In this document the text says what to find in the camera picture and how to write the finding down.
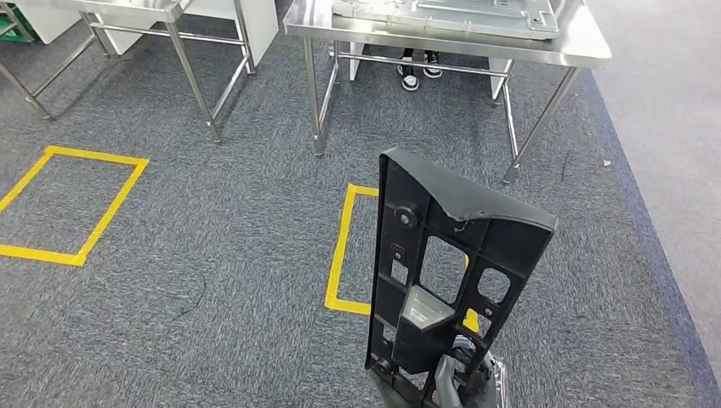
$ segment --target yellow taped rectangle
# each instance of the yellow taped rectangle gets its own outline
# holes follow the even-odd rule
[[[343,269],[345,247],[348,244],[350,219],[353,217],[353,206],[355,204],[355,196],[357,195],[378,197],[378,189],[348,183],[348,189],[345,193],[345,200],[343,201],[343,211],[340,215],[340,230],[338,231],[338,241],[336,242],[336,247],[333,251],[331,271],[330,275],[328,276],[325,305],[329,309],[368,316],[371,314],[371,305],[369,303],[338,299],[338,284],[340,282],[340,274]],[[464,260],[466,266],[468,266],[468,258],[465,258]],[[477,332],[478,314],[472,309],[469,309],[465,319],[463,320],[463,325],[466,326],[468,329]]]
[[[28,183],[30,183],[32,178],[37,175],[40,169],[45,166],[45,164],[48,162],[48,160],[50,160],[53,155],[81,157],[84,159],[101,160],[103,162],[113,162],[118,164],[135,166],[133,172],[130,173],[130,177],[128,177],[128,180],[125,181],[120,191],[118,191],[110,206],[107,210],[105,210],[103,216],[100,217],[100,221],[95,225],[93,231],[90,233],[90,236],[87,238],[87,240],[85,240],[77,253],[52,252],[44,251],[42,249],[26,248],[23,246],[0,244],[0,255],[15,258],[33,259],[43,262],[52,262],[54,264],[57,263],[82,266],[85,264],[86,256],[88,255],[90,250],[93,249],[93,246],[103,234],[103,231],[108,226],[111,219],[117,212],[117,209],[122,204],[122,201],[125,200],[125,197],[130,192],[130,189],[133,188],[135,182],[138,181],[140,174],[145,169],[145,166],[148,165],[149,161],[148,159],[141,159],[138,157],[119,156],[100,151],[71,149],[68,147],[50,145],[45,149],[45,152],[35,162],[35,164],[30,167],[27,173],[23,175],[20,181],[18,181],[18,183],[15,184],[12,189],[10,189],[8,194],[5,195],[2,200],[0,200],[0,212],[5,209],[5,207],[7,207],[8,204],[15,197],[18,196],[18,194],[28,185]]]

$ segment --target metal tray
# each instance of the metal tray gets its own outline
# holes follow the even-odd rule
[[[546,40],[559,26],[549,0],[334,0],[334,14],[446,30]]]

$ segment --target carpet floor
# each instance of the carpet floor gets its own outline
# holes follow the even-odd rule
[[[36,86],[85,35],[76,26],[47,47],[2,43],[0,57]],[[315,44],[319,82],[331,68],[326,46]],[[237,53],[187,48],[214,101]],[[562,71],[516,67],[523,135]],[[0,82],[0,196],[51,144],[150,159],[82,267],[0,257],[0,406],[383,406],[363,370],[367,318],[323,299],[347,185],[377,186],[378,154],[394,146],[559,217],[493,347],[508,364],[512,406],[701,406],[587,73],[503,185],[505,118],[487,78],[447,72],[408,93],[392,66],[361,64],[354,83],[342,69],[322,158],[309,136],[302,43],[282,33],[221,113],[220,146],[166,38],[144,37],[110,64],[92,47],[41,97],[54,122]],[[0,243],[77,251],[131,170],[51,158],[0,212]],[[375,200],[356,201],[341,298],[370,300]]]

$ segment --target black plastic part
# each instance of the black plastic part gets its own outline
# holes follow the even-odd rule
[[[483,375],[483,358],[551,240],[556,224],[557,219],[551,214],[403,150],[384,152],[380,156],[366,369],[408,406],[436,407],[432,401],[433,372],[441,355],[451,355],[454,338],[463,335],[475,345],[475,354],[465,372],[457,372],[456,380],[462,388],[477,383],[475,376]],[[455,300],[447,303],[454,310],[452,318],[421,333],[410,322],[401,320],[400,312],[408,289],[414,285],[424,287],[420,274],[430,236],[463,251],[468,256],[468,267]],[[391,277],[394,260],[408,269],[405,285]],[[508,290],[500,302],[479,293],[480,277],[487,269],[508,278]],[[469,309],[490,321],[483,337],[463,326]],[[383,338],[385,326],[395,329],[394,341]],[[411,374],[427,371],[423,389],[418,390],[399,367]]]

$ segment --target person's feet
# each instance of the person's feet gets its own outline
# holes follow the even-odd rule
[[[412,61],[411,57],[403,57],[403,60]],[[413,74],[413,67],[410,65],[398,65],[398,73],[401,76],[400,84],[406,91],[415,91],[418,89],[418,78]]]
[[[438,64],[438,51],[426,51],[423,53],[423,62],[426,64]],[[440,78],[443,71],[435,68],[423,68],[423,74],[428,78]]]

